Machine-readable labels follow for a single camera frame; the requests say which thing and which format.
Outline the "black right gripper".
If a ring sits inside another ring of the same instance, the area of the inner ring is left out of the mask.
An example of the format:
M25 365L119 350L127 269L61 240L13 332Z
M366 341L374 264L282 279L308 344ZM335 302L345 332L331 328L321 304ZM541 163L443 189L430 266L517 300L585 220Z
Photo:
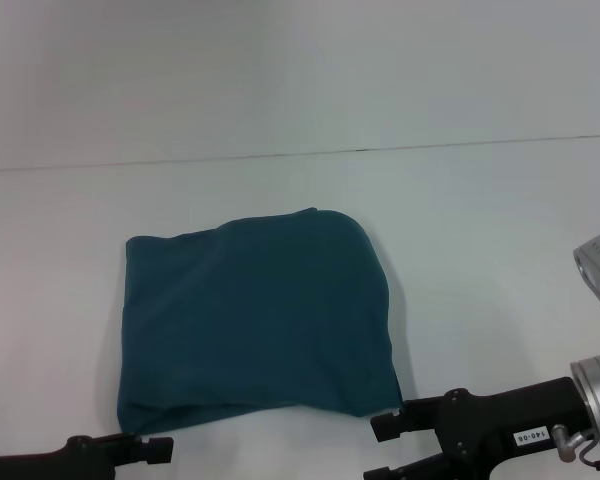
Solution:
M369 470L364 480L447 479L448 461L455 479L487 479L505 461L554 449L553 427L573 435L590 430L591 420L574 380L562 377L489 396L459 388L407 400L396 412L372 417L370 425L378 442L434 429L445 457Z

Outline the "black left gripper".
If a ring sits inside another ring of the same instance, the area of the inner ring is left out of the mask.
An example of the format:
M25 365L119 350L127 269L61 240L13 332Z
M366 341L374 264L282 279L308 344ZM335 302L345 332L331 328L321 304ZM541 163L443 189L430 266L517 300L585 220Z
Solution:
M0 479L114 479L117 467L138 460L170 463L173 449L171 437L74 436L53 452L0 456Z

